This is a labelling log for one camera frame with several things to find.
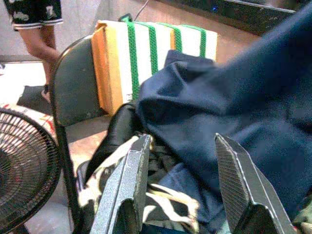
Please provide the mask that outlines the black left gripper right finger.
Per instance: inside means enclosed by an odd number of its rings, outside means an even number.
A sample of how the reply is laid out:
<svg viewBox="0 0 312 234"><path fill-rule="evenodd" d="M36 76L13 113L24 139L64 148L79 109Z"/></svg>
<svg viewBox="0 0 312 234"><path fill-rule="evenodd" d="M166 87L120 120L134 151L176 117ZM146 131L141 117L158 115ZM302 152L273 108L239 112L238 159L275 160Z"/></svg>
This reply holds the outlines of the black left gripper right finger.
<svg viewBox="0 0 312 234"><path fill-rule="evenodd" d="M236 141L215 135L219 186L232 234L296 234L274 187Z"/></svg>

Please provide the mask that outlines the black folding chair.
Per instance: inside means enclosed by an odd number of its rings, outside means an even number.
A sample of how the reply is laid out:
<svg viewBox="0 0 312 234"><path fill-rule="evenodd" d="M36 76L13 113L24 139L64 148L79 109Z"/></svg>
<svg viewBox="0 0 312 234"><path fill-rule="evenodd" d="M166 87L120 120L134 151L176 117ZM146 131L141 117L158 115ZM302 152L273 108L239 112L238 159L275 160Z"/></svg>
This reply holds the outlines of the black folding chair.
<svg viewBox="0 0 312 234"><path fill-rule="evenodd" d="M91 36L78 39L62 52L50 94L70 226L72 234L81 234L84 214L78 203L77 167L93 155L109 124L99 106Z"/></svg>

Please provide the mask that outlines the person in black patterned shorts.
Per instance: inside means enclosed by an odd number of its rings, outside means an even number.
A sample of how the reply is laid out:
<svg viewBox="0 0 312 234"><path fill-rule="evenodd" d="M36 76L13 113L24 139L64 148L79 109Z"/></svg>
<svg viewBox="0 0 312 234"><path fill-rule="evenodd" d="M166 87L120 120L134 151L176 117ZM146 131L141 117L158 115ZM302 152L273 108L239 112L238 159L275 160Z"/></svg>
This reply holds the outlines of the person in black patterned shorts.
<svg viewBox="0 0 312 234"><path fill-rule="evenodd" d="M19 32L28 53L43 63L45 85L42 97L50 102L49 86L60 57L55 25L63 22L61 0L3 0L13 29Z"/></svg>

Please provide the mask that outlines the black and white patterned garment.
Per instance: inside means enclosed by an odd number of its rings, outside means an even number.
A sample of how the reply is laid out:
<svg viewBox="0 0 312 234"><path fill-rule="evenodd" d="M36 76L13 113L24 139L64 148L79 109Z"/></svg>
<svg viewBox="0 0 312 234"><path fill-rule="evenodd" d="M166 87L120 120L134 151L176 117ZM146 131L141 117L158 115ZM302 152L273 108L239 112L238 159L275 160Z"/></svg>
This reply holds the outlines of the black and white patterned garment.
<svg viewBox="0 0 312 234"><path fill-rule="evenodd" d="M90 207L96 212L105 186L114 170L126 156L130 147L138 140L133 136L105 159L86 180L85 187L78 193L81 207ZM187 194L154 184L145 193L146 202L142 221L148 224L171 224L177 231L185 230L191 234L199 234L197 211L199 202Z"/></svg>

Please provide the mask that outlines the dark navy blue garment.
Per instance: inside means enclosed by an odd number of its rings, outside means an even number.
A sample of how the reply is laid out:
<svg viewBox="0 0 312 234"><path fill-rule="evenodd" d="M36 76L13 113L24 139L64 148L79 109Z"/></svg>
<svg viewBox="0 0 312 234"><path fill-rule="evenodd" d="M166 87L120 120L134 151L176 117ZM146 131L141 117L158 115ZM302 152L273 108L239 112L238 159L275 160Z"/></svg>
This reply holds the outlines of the dark navy blue garment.
<svg viewBox="0 0 312 234"><path fill-rule="evenodd" d="M312 188L312 2L226 65L170 52L140 89L136 112L179 158L160 185L223 210L215 134L250 154L290 219Z"/></svg>

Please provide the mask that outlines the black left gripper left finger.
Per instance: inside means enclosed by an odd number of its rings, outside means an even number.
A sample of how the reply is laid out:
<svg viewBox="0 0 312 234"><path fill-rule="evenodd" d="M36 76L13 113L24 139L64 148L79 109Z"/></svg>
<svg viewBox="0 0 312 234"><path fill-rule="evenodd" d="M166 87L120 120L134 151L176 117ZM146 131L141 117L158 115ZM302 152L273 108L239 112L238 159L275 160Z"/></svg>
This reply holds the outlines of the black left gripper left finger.
<svg viewBox="0 0 312 234"><path fill-rule="evenodd" d="M136 140L108 178L90 234L140 234L150 142L150 135Z"/></svg>

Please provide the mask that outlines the dark counter with metal edge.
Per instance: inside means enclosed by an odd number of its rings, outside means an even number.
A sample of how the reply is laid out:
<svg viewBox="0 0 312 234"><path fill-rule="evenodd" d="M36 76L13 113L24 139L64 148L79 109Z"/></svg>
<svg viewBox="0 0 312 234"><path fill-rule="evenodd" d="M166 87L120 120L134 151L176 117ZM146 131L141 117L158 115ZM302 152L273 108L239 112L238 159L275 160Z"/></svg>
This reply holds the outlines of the dark counter with metal edge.
<svg viewBox="0 0 312 234"><path fill-rule="evenodd" d="M261 36L312 0L157 0Z"/></svg>

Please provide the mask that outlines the black electric fan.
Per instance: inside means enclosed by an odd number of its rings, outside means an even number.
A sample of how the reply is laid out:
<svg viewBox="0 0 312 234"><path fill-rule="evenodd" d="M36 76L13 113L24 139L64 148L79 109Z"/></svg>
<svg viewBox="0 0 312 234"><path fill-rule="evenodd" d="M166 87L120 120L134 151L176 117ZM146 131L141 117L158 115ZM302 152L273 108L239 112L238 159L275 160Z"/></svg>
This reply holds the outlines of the black electric fan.
<svg viewBox="0 0 312 234"><path fill-rule="evenodd" d="M60 172L51 134L27 115L0 107L0 234L23 225L47 203Z"/></svg>

